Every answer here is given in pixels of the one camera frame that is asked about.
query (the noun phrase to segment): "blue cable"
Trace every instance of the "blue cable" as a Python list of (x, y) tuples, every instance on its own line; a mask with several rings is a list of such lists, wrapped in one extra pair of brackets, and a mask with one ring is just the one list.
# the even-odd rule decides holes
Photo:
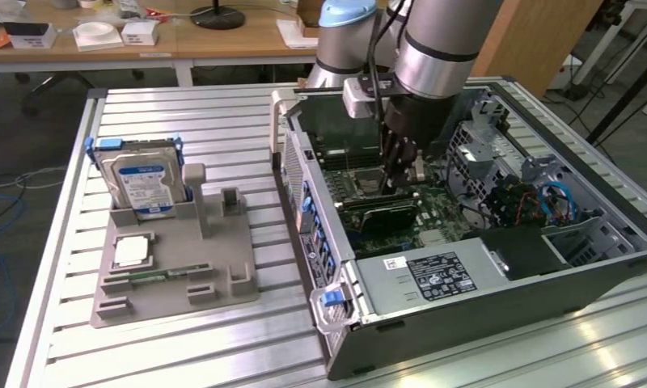
[(7, 228), (9, 228), (13, 223), (20, 219), (20, 217), (24, 215), (24, 211), (25, 211), (25, 202), (24, 200), (21, 200), (19, 197), (16, 196), (1, 196), (0, 195), (0, 200), (13, 200), (17, 202), (17, 211), (15, 212), (15, 216), (12, 217), (12, 219), (5, 222), (4, 225), (0, 226), (0, 232), (3, 232)]
[(17, 293), (15, 291), (15, 285), (12, 284), (12, 278), (9, 277), (8, 265), (5, 264), (3, 258), (0, 257), (0, 270), (3, 270), (4, 282), (8, 285), (9, 295), (12, 296), (12, 306), (9, 307), (9, 313), (7, 318), (0, 322), (0, 330), (5, 328), (7, 325), (15, 319), (15, 312), (17, 310)]
[(566, 200), (569, 201), (569, 205), (571, 206), (573, 219), (577, 220), (577, 206), (575, 206), (575, 201), (573, 200), (571, 190), (562, 182), (546, 182), (546, 183), (542, 183), (542, 186), (539, 186), (538, 199), (539, 199), (539, 203), (542, 204), (543, 212), (547, 213), (547, 215), (554, 216), (543, 198), (545, 188), (558, 188), (563, 192), (563, 195), (566, 196)]

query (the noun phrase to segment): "hard drive label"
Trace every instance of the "hard drive label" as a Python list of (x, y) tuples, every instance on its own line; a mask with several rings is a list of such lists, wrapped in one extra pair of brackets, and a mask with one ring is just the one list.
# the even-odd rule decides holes
[(422, 296), (430, 302), (477, 290), (455, 252), (409, 260), (409, 268)]
[(172, 208), (171, 189), (163, 184), (163, 166), (124, 167), (122, 182), (132, 208), (140, 213), (162, 213)]

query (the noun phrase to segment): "wooden desk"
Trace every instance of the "wooden desk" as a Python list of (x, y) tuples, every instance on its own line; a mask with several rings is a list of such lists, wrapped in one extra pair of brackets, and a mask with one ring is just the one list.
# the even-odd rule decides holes
[[(287, 14), (295, 14), (295, 10), (280, 5), (278, 0), (243, 0), (232, 3), (270, 6)], [(207, 0), (144, 0), (150, 8), (180, 14), (207, 4)], [(81, 8), (55, 9), (48, 0), (29, 0), (25, 7), (35, 21), (52, 23), (64, 30), (79, 24), (77, 18), (95, 13)], [(239, 9), (247, 16), (247, 23), (230, 31), (200, 28), (188, 18), (162, 23), (156, 46), (126, 46), (80, 53), (75, 37), (65, 31), (59, 34), (49, 50), (19, 50), (11, 46), (0, 48), (0, 73), (170, 67), (176, 70), (179, 86), (192, 86), (191, 69), (195, 66), (314, 63), (316, 51), (292, 50), (280, 38), (276, 19), (287, 19), (287, 15), (250, 6)]]

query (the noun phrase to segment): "white sticker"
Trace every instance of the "white sticker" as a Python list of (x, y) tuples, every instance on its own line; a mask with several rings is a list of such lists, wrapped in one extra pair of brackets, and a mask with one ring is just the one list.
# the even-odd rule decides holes
[(142, 58), (159, 58), (159, 57), (172, 57), (171, 53), (140, 53)]
[(171, 209), (175, 204), (171, 189), (163, 184), (163, 166), (123, 167), (120, 177), (132, 209), (148, 214)]
[(393, 259), (385, 259), (385, 265), (389, 271), (393, 269), (406, 268), (409, 266), (406, 256), (394, 257)]

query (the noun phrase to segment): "floor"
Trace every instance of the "floor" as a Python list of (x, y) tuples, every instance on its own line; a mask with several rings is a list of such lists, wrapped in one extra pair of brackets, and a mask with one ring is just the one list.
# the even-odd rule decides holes
[[(575, 47), (575, 54), (585, 58), (601, 38), (602, 32), (590, 32), (581, 39)], [(613, 54), (628, 42), (617, 38), (609, 53), (599, 62), (606, 63)], [(647, 53), (642, 52), (633, 61), (619, 81), (605, 88), (605, 98), (594, 99), (583, 114), (587, 125), (595, 125), (614, 102), (619, 98), (628, 86), (633, 83), (640, 71), (647, 66)], [(279, 81), (294, 81), (302, 71), (296, 66), (279, 68)], [(100, 71), (87, 76), (99, 87), (160, 87), (175, 86), (175, 74), (172, 70), (147, 70), (144, 80), (135, 80), (130, 71)], [(198, 71), (198, 75), (207, 84), (218, 83), (254, 83), (259, 81), (259, 69), (254, 67), (215, 68)], [(44, 74), (32, 74), (29, 85), (20, 85), (12, 74), (0, 76), (0, 173), (24, 173), (36, 171), (44, 167), (55, 167), (67, 164), (72, 142), (80, 120), (81, 109), (87, 92), (76, 82), (67, 82), (48, 92), (48, 99), (43, 100), (37, 117), (29, 118), (20, 114), (20, 98), (29, 88), (44, 78)], [(565, 101), (555, 92), (547, 93), (547, 98), (554, 101)], [(637, 98), (637, 101), (647, 99), (647, 87)], [(571, 108), (579, 110), (587, 99), (567, 102)], [(633, 111), (638, 103), (632, 103), (625, 114)], [(574, 112), (563, 103), (550, 103), (550, 109), (569, 121)], [(585, 133), (579, 121), (573, 127)], [(647, 190), (647, 116), (640, 113), (624, 125), (614, 137), (605, 143), (611, 157), (618, 166), (630, 177)], [(39, 185), (57, 182), (63, 173), (53, 172), (37, 175), (31, 184)], [(20, 190), (15, 187), (1, 188), (1, 196), (19, 195)], [(48, 237), (48, 227), (52, 221), (55, 204), (59, 197), (59, 188), (28, 190), (24, 201), (27, 203), (25, 214), (15, 224), (0, 233), (0, 255), (5, 259), (15, 291), (17, 306), (15, 319), (0, 330), (0, 386), (4, 384), (9, 362), (15, 351), (15, 341), (20, 333), (20, 324), (24, 318), (31, 287), (36, 278), (39, 261), (43, 247)], [(8, 200), (0, 199), (0, 211)], [(0, 277), (0, 322), (11, 311), (11, 294), (4, 279)]]

